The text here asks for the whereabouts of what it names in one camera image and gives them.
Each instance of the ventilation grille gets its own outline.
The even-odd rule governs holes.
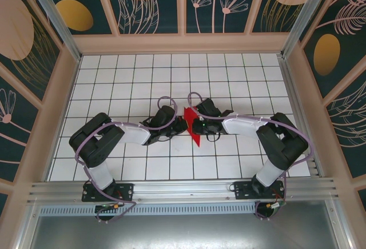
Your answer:
[[[254,202],[209,204],[139,204],[126,215],[204,215],[254,213]],[[127,207],[102,212],[102,215],[118,215]],[[40,216],[95,216],[95,206],[44,206]]]

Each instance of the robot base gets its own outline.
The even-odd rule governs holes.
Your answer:
[[[132,200],[133,184],[132,183],[118,183],[115,185],[112,197],[122,200]],[[112,202],[112,200],[101,195],[97,189],[91,184],[83,185],[82,202]]]
[[[276,193],[284,197],[284,184],[282,181],[275,181],[268,189],[266,189],[261,195],[255,192],[252,188],[252,181],[234,182],[233,192],[235,192],[236,199],[275,199]]]

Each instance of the white grid floor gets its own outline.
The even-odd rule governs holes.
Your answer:
[[[282,112],[295,123],[276,54],[84,56],[48,180],[86,180],[68,141],[96,114],[137,123],[154,116],[157,99],[168,95],[182,115],[191,91],[211,97],[221,111],[263,117]],[[184,132],[151,146],[118,144],[107,163],[115,180],[232,179],[251,178],[266,159],[254,139],[222,135],[208,142],[202,136],[197,147]],[[302,163],[288,175],[310,173]]]

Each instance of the red object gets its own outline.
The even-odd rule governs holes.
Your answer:
[[[185,108],[184,107],[184,119],[187,121],[188,124],[188,133],[193,138],[194,142],[197,146],[200,146],[200,135],[194,134],[192,132],[192,124],[194,119],[198,119],[197,114],[192,110],[192,108]]]

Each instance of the cable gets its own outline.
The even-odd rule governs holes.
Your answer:
[[[268,123],[273,123],[273,124],[276,124],[276,125],[279,125],[279,126],[282,126],[282,127],[285,127],[287,128],[288,130],[291,130],[293,132],[295,132],[296,134],[298,134],[299,136],[301,136],[302,138],[304,138],[306,140],[306,142],[308,143],[309,145],[309,148],[310,148],[310,153],[303,159],[301,160],[298,160],[297,162],[294,162],[290,168],[294,165],[297,165],[301,162],[305,162],[306,160],[308,160],[309,158],[311,158],[311,156],[314,155],[314,144],[313,142],[304,134],[302,133],[301,131],[299,131],[298,129],[296,128],[293,128],[292,126],[288,125],[288,124],[285,124],[285,123],[282,123],[282,122],[278,122],[278,121],[273,121],[271,119],[265,119],[265,118],[258,118],[258,117],[254,117],[254,116],[248,116],[248,115],[235,115],[235,116],[227,116],[227,117],[210,117],[210,116],[206,116],[206,115],[203,115],[201,113],[199,113],[196,109],[194,109],[193,105],[192,105],[192,94],[195,94],[197,95],[201,101],[203,101],[203,98],[202,96],[197,93],[197,92],[191,92],[188,94],[188,97],[187,97],[187,100],[188,100],[188,105],[189,107],[200,117],[203,117],[203,118],[206,118],[206,119],[219,119],[219,120],[223,120],[223,119],[236,119],[236,118],[242,118],[242,119],[250,119],[250,120],[256,120],[256,121],[263,121],[263,122],[268,122]],[[286,172],[290,169],[288,168],[286,171],[284,171],[280,178],[284,178],[284,200],[286,198]],[[262,216],[261,214],[259,214],[257,212],[257,209],[258,209],[258,206],[259,206],[259,203],[260,201],[256,202],[256,205],[255,205],[255,209],[254,209],[254,214],[257,218],[261,219],[261,218],[265,218],[264,216]]]
[[[164,126],[161,126],[161,127],[156,127],[156,128],[152,128],[152,127],[146,127],[146,126],[142,126],[141,124],[135,124],[135,123],[129,123],[129,122],[109,122],[109,123],[106,123],[105,125],[103,126],[100,126],[99,128],[97,128],[96,130],[94,130],[89,136],[86,137],[86,139],[79,145],[79,147],[77,148],[76,152],[75,152],[75,160],[77,163],[79,163],[83,169],[84,169],[84,172],[86,174],[86,176],[89,178],[89,181],[90,183],[97,189],[97,191],[103,195],[104,197],[114,201],[114,202],[117,202],[117,203],[129,203],[129,204],[132,204],[129,208],[127,208],[123,213],[121,213],[120,215],[118,216],[114,216],[113,218],[111,218],[110,220],[101,220],[100,217],[99,217],[99,214],[103,211],[103,209],[99,210],[98,213],[97,213],[97,219],[98,221],[101,223],[101,222],[104,222],[104,223],[108,223],[108,222],[112,222],[112,221],[115,221],[115,220],[118,220],[120,219],[121,217],[123,217],[128,211],[130,211],[133,207],[136,206],[136,202],[134,201],[129,201],[129,200],[122,200],[122,199],[116,199],[106,193],[104,193],[98,186],[97,184],[95,183],[95,181],[93,180],[92,176],[90,175],[86,165],[85,165],[85,162],[83,160],[80,160],[79,159],[79,154],[80,154],[80,151],[82,150],[82,148],[85,146],[85,144],[93,137],[95,136],[95,134],[97,134],[98,132],[100,132],[101,130],[109,127],[109,126],[112,126],[112,125],[117,125],[117,126],[133,126],[133,127],[140,127],[140,128],[144,128],[144,129],[148,129],[148,130],[160,130],[160,129],[164,129],[166,127],[168,127],[176,118],[177,116],[177,104],[176,102],[174,101],[174,99],[172,99],[171,97],[168,97],[168,96],[163,96],[161,97],[159,100],[158,100],[158,107],[160,109],[160,100],[162,99],[170,99],[172,102],[173,102],[173,105],[174,105],[174,116],[172,118],[172,120],[170,120],[170,122],[168,122],[166,125]]]

